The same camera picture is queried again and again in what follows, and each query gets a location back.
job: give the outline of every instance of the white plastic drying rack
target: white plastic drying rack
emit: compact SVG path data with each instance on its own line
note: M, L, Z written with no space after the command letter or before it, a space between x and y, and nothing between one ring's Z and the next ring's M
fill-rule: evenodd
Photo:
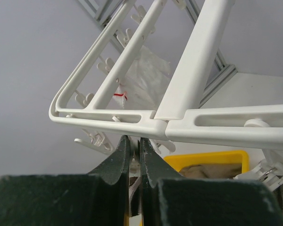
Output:
M262 148L266 160L239 178L264 181L271 190L283 183L283 105L198 109L234 0L206 0L157 111L106 110L121 79L139 53L167 0L154 0L136 32L118 39L125 46L84 109L67 103L100 57L136 0L125 0L54 97L54 122L155 140ZM183 0L173 1L184 8Z

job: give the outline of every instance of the white plastic bar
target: white plastic bar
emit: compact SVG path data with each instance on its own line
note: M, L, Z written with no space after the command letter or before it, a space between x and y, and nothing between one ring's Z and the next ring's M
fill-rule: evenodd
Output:
M112 119L113 115L121 120L126 119L126 112L117 114L113 113L110 115ZM99 120L81 119L81 118L66 118L56 117L50 113L50 119L57 123L65 125L76 126L82 129L93 129L102 132L117 133L122 135L129 135L134 137L145 137L156 140L167 140L165 135L167 123L162 120L154 120L155 111L137 111L136 114L140 114L140 120L137 123L130 122L115 122L115 121L103 121L102 115L98 113Z
M155 119L178 120L198 108L234 0L206 0Z
M196 0L187 0L186 1L186 9L188 12L188 15L191 17L191 20L196 23L199 13L200 13L200 9L197 5ZM219 70L222 70L225 66L226 66L226 62L225 59L223 58L221 51L218 50L217 51L217 55L215 57L215 65L218 67Z
M123 53L116 61L90 104L85 108L86 111L89 109L105 109L107 107L119 86L119 82L125 76L135 57L139 53L165 4L166 0L154 0Z
M133 7L136 0L127 0L123 6L117 11L116 15L111 19L110 23L106 26L98 39L91 46L88 53L84 56L83 60L79 63L73 73L70 75L69 80L66 81L65 87L61 90L61 93L56 102L56 109L60 112L65 108L70 97L80 85L86 74L89 72L103 49L111 40L111 37L115 34L120 27L122 21L127 16L130 9Z
M111 0L108 8L105 10L105 12L101 15L99 24L105 23L109 16L112 14L112 12L115 10L115 8L120 4L122 0Z
M261 119L271 127L244 127ZM283 150L283 105L187 110L182 120L169 121L171 141Z
M99 16L101 15L102 11L104 10L106 4L108 3L108 1L109 0L101 0L99 8L98 8L98 10L96 10L94 19L97 20L99 18Z
M204 89L199 107L202 107L224 84L237 73L235 65L225 66Z
M90 7L90 5L86 2L86 1L88 1L88 0L78 0L78 1L81 3L81 5L87 10L87 12L88 12L92 17L95 16L95 12L96 12L96 10L99 8L98 4L93 5L93 4L91 3L91 7Z

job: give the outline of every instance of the cloth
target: cloth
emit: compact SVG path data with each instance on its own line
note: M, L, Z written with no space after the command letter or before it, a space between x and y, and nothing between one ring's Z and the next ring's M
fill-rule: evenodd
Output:
M142 46L113 99L122 109L157 110L170 83L165 73L171 73L169 63Z
M142 213L140 196L141 177L129 178L129 216L134 217Z
M201 164L182 168L186 178L233 178L241 174L241 164Z

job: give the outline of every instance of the grey wall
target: grey wall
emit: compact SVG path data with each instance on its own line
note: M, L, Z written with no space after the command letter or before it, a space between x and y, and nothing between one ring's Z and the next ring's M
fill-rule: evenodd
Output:
M283 0L236 0L220 49L239 72L283 76Z
M100 31L76 0L0 0L0 175L84 173L105 156L73 142L49 105ZM116 58L109 46L104 57ZM81 91L104 77L91 72ZM116 145L119 136L110 136Z

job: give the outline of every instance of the white plastic hanger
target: white plastic hanger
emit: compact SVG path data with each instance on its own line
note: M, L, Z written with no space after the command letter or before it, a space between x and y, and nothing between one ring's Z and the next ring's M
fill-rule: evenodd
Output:
M66 117L75 118L73 115L67 115ZM76 138L75 142L77 144L83 145L106 155L110 155L114 152L114 147L105 133L100 131L89 132L86 129L82 129L82 131L90 138L90 142Z
M138 6L136 7L134 5L135 10L137 11L137 14L132 14L131 15L131 19L133 19L136 23L141 24L142 20L144 19L144 17L147 14L147 11L145 10L145 8L143 6ZM151 30L151 34L153 34L155 32L155 27L153 26L152 30Z
M105 75L108 75L112 67L114 66L113 60L110 57L108 57L106 60L104 60L101 56L99 58L102 62L97 64L97 68Z
M79 105L81 105L83 108L87 107L90 101L92 100L92 98L94 97L93 93L89 93L87 94L87 96L84 96L82 93L80 93L77 90L75 91L75 93L77 94L75 96L76 102L79 103Z
M270 127L261 119L246 121L245 127ZM262 149L265 159L249 172L237 175L234 179L254 179L263 182L270 191L283 184L283 151Z
M149 139L149 140L156 153L159 154L162 158L170 155L170 153L173 153L176 150L176 146L171 141L154 140L154 139ZM163 145L168 150L168 152L162 152L158 145Z
M132 38L132 36L133 36L133 32L130 28L126 29L126 35L121 30L118 30L117 40L125 48L129 43L130 39Z

